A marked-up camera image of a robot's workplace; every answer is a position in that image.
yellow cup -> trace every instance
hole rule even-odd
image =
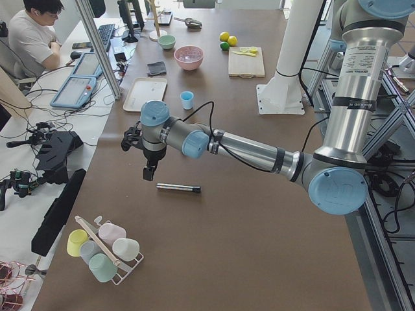
[[[88,241],[88,234],[83,229],[77,229],[71,232],[67,238],[66,251],[72,257],[80,256],[80,247],[81,245]]]

white desk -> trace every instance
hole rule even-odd
[[[122,25],[120,19],[97,20],[97,25],[106,23]],[[61,66],[64,66],[70,59],[69,55],[73,51],[72,44],[74,42],[83,41],[89,40],[82,22],[79,22],[67,41],[62,45]],[[126,49],[127,58],[130,56],[130,53],[132,53],[134,47],[135,45],[129,45]],[[113,58],[112,53],[110,53],[110,60],[112,61],[112,64],[115,65],[115,59]],[[63,81],[65,81],[71,72],[72,67],[48,73],[39,79],[32,90],[41,88],[59,89]],[[97,88],[94,92],[98,89],[101,90],[92,98],[96,102],[92,107],[84,113],[77,113],[69,116],[66,120],[60,120],[60,122],[68,123],[64,126],[65,130],[75,131],[82,141],[85,142],[84,145],[74,150],[67,158],[67,170],[69,176],[77,169],[88,169],[96,149],[95,145],[97,144],[98,138],[102,133],[108,114],[111,110],[113,96],[110,88],[106,86],[105,79],[101,78],[98,81]],[[44,91],[41,94],[40,92],[31,93],[27,97],[29,101],[32,100],[32,103],[35,106],[47,109],[33,109],[29,116],[29,122],[32,126],[41,121],[53,122],[54,120],[61,119],[61,117],[57,117],[56,115],[62,114],[64,110],[52,108],[49,105],[55,94],[56,92]],[[0,135],[4,137],[14,137],[25,132],[26,128],[27,122],[25,119],[11,118],[0,132]],[[15,168],[35,172],[34,166],[37,165],[38,160],[34,162],[34,154],[29,145],[26,144],[15,148],[6,147],[8,141],[20,141],[24,139],[24,135],[14,139],[0,137],[0,155],[2,164],[0,166],[0,178],[9,175],[10,171]],[[26,196],[25,198],[16,196],[12,189],[7,190],[6,208],[3,212],[0,212],[0,235],[2,236],[2,238],[0,238],[0,260],[4,262],[17,261],[22,264],[35,264],[40,260],[38,262],[39,269],[44,270],[49,267],[54,254],[54,246],[51,248],[47,257],[40,257],[30,251],[31,240],[42,223],[45,213],[51,206],[53,200],[59,197],[64,186],[65,185],[46,183],[39,186],[37,189],[34,189],[32,196]],[[41,286],[42,280],[38,276],[35,276],[34,281],[27,287],[27,291],[23,296],[24,305],[20,309],[21,311],[28,311],[32,308]]]

wooden stick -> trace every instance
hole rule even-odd
[[[160,26],[158,25],[158,15],[157,15],[156,4],[154,3],[154,1],[155,0],[147,0],[147,2],[150,3],[150,6],[151,6],[151,12],[153,12],[154,24],[156,26],[157,37],[160,37]]]

light blue cup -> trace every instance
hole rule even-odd
[[[96,254],[89,261],[89,269],[101,283],[110,281],[117,274],[117,267],[105,254]]]
[[[189,110],[193,108],[193,93],[189,91],[184,91],[180,94],[180,99],[182,100],[182,106],[184,109]]]
[[[89,264],[89,261],[91,260],[93,256],[95,256],[98,253],[103,253],[103,252],[97,243],[95,243],[94,241],[88,240],[81,245],[79,253],[82,259],[84,259],[84,262],[86,264]]]

black hair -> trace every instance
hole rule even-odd
[[[23,0],[23,2],[27,12],[30,12],[34,8],[40,14],[44,14],[45,12],[59,14],[64,9],[64,5],[60,0]]]

